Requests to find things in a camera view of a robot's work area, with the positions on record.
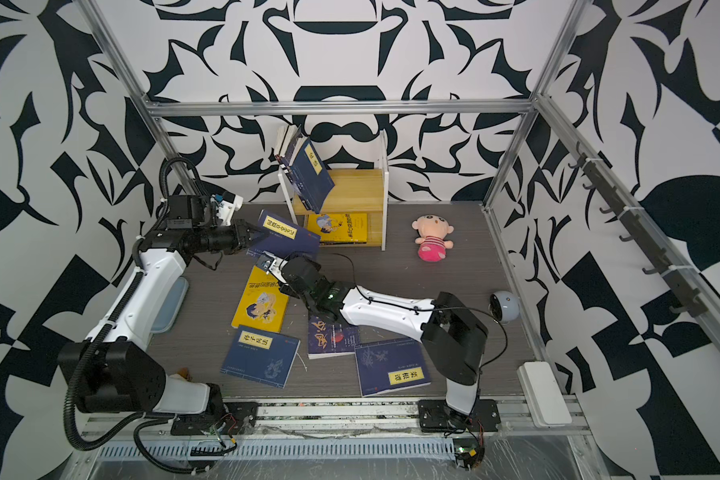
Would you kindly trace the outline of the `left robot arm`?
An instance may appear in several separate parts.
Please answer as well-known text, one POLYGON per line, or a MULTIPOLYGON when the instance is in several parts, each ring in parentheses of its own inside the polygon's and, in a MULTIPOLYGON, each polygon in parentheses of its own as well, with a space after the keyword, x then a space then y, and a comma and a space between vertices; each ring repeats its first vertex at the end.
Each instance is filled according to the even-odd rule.
POLYGON ((179 422, 217 436, 228 413, 220 388, 167 374, 146 349, 172 288, 198 254, 233 255, 267 233, 235 218, 243 203, 239 196, 212 195, 198 180, 193 182, 196 193, 170 194, 168 175, 177 165, 197 170, 183 157, 161 166, 162 210, 133 244, 134 270, 126 286, 83 341, 61 349, 58 365, 67 382, 63 429, 73 449, 96 450, 132 425, 133 442, 146 461, 173 475, 200 477, 236 450, 235 440, 220 440, 210 461, 174 465, 151 454, 141 432, 179 422))

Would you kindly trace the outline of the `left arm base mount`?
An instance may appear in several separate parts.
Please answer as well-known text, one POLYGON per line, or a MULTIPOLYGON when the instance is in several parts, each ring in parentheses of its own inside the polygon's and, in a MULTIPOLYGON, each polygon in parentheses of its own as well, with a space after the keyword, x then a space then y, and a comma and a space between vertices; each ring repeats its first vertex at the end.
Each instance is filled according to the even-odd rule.
POLYGON ((252 430, 257 422, 258 402, 225 402, 211 405, 201 414, 179 415, 170 430, 172 436, 209 434, 214 428, 221 435, 237 435, 252 430))

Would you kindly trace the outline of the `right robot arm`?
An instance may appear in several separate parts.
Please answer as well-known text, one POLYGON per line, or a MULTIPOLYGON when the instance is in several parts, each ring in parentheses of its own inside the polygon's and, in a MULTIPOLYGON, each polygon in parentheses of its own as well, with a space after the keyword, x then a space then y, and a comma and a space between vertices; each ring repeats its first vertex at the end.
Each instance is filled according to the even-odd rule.
POLYGON ((257 265, 274 276, 280 291, 297 298, 320 320, 373 327, 422 344, 435 369, 446 379, 440 413, 447 430, 466 428, 479 399, 489 330, 479 309, 441 292, 434 299, 406 299, 373 292, 354 282, 332 281, 321 266, 304 256, 282 259, 270 253, 257 265))

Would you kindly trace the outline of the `purple book orange calligraphy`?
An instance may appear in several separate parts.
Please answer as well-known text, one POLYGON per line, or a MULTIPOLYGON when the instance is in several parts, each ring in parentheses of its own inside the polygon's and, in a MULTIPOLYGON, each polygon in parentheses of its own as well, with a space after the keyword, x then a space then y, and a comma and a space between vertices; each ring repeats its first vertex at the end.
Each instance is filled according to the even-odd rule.
POLYGON ((281 168, 283 170, 287 170, 290 168, 291 163, 293 162, 294 155, 299 149, 300 142, 304 138, 304 132, 298 125, 292 125, 291 130, 291 138, 289 145, 287 147, 286 153, 279 162, 281 168))

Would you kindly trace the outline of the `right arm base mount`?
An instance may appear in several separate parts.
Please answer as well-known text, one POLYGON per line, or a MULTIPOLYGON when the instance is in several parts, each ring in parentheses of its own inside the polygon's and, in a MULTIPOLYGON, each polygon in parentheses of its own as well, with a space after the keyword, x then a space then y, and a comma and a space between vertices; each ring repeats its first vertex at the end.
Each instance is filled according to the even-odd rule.
POLYGON ((466 430, 496 432, 501 417, 495 400, 478 399, 469 415, 448 407, 444 400, 417 402, 419 428, 424 433, 456 433, 466 430))

